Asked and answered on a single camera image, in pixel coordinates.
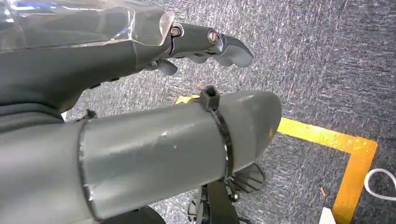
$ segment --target robotic finger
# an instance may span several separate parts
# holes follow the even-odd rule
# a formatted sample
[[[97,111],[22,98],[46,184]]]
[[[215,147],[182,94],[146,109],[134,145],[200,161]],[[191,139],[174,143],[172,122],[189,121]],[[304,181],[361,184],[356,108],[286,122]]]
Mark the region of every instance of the robotic finger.
[[[173,23],[170,29],[169,54],[165,58],[189,58],[195,63],[205,63],[212,57],[223,66],[235,64],[248,67],[253,62],[253,54],[237,38],[218,33],[214,29],[187,23]],[[166,75],[173,75],[177,69],[164,58],[155,60],[145,70],[159,69]]]

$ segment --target black mechanical part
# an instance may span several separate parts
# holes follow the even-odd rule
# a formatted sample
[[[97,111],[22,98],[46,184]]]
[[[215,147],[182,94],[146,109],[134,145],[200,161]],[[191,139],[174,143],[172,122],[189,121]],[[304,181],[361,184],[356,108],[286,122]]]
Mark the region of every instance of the black mechanical part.
[[[238,191],[252,193],[259,191],[263,187],[264,180],[264,172],[257,164],[253,163],[252,165],[234,173],[230,178],[231,183],[227,183],[227,185],[234,187]]]
[[[107,220],[100,224],[166,224],[164,219],[151,207],[144,206],[140,209],[126,212]]]
[[[207,86],[201,91],[198,101],[205,111],[217,111],[220,103],[220,94],[214,86]]]
[[[188,220],[194,224],[248,224],[239,218],[228,197],[226,185],[215,181],[200,188],[187,209]]]
[[[231,202],[237,202],[239,200],[239,194],[235,188],[235,186],[233,185],[233,183],[231,182],[231,179],[228,178],[226,180],[226,184],[227,187],[230,189],[230,194],[228,195],[229,199]]]

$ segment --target metal screw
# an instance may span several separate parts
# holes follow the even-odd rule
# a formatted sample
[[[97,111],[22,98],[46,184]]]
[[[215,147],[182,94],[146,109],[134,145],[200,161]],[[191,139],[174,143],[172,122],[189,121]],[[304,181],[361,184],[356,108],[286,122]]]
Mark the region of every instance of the metal screw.
[[[172,37],[177,37],[180,36],[182,34],[182,31],[179,29],[179,27],[173,27],[172,29],[170,29],[170,35]]]
[[[238,194],[232,194],[232,195],[230,195],[230,197],[231,197],[231,201],[232,202],[236,202],[236,201],[238,201],[239,200],[239,195]]]
[[[219,36],[215,30],[209,30],[208,32],[208,39],[211,44],[216,44],[219,40]]]
[[[156,68],[157,67],[157,61],[151,61],[150,63],[148,63],[148,65],[150,66],[150,67],[153,67],[153,68]]]

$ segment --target gray carpet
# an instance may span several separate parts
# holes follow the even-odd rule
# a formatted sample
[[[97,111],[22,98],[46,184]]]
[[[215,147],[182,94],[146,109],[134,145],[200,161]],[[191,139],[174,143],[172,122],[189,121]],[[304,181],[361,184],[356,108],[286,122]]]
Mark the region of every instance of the gray carpet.
[[[207,84],[225,92],[268,90],[283,116],[373,139],[373,168],[396,174],[396,2],[393,0],[152,0],[179,21],[207,25],[248,45],[255,62],[246,69],[209,60],[175,60],[179,72],[142,72],[85,91],[68,119],[86,108],[100,116],[171,105]],[[332,207],[349,155],[282,134],[258,163],[267,179],[242,195],[238,213],[256,224],[318,223]],[[375,176],[378,193],[396,196],[389,178]],[[329,195],[323,198],[323,186]],[[187,223],[193,192],[155,203],[169,224]],[[353,223],[396,223],[396,202],[363,191]]]

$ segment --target white cable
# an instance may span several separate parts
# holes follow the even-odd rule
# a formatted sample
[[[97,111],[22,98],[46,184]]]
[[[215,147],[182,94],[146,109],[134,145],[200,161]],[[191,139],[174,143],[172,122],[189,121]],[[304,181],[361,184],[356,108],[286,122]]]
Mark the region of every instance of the white cable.
[[[366,178],[364,178],[364,187],[366,188],[367,192],[368,192],[369,194],[371,194],[372,196],[378,197],[378,198],[380,198],[380,199],[390,200],[390,201],[396,201],[396,197],[389,197],[389,196],[379,195],[379,194],[373,192],[373,191],[370,189],[370,187],[369,187],[369,185],[368,185],[368,181],[370,180],[370,178],[371,178],[371,176],[372,176],[373,174],[378,173],[378,172],[386,173],[386,174],[392,179],[393,184],[395,185],[395,188],[396,188],[396,177],[393,176],[393,174],[391,174],[389,171],[387,171],[387,170],[385,170],[385,169],[377,168],[377,169],[371,170],[371,171],[366,175]]]

